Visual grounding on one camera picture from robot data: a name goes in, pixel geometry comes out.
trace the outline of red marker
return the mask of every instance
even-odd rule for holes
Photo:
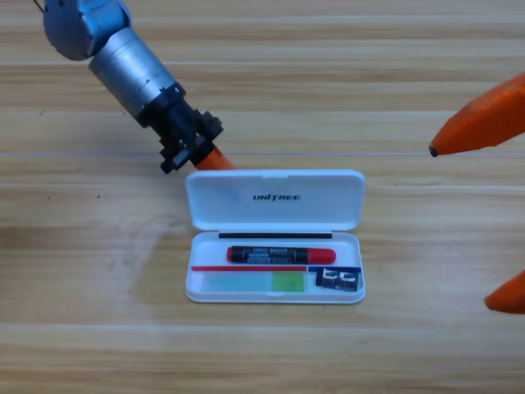
[[[336,261],[336,252],[332,249],[231,246],[227,257],[232,263],[332,264]]]

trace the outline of red strip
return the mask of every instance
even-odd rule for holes
[[[306,266],[270,266],[270,265],[197,265],[191,268],[192,271],[300,271],[306,272]]]

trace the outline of green rectangle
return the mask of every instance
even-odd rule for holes
[[[272,290],[304,292],[304,273],[273,273]]]

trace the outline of wood grain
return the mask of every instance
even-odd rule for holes
[[[525,140],[430,158],[523,71],[521,1],[129,0],[238,168],[353,168],[358,305],[185,296],[191,222],[160,144],[0,3],[0,392],[523,393],[525,320],[483,297],[525,269]]]

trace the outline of robotic arm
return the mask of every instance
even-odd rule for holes
[[[168,173],[190,161],[198,169],[232,169],[213,140],[223,131],[211,113],[185,101],[185,90],[131,26],[122,0],[45,0],[49,43],[72,61],[92,59],[89,69],[143,127],[160,137]]]

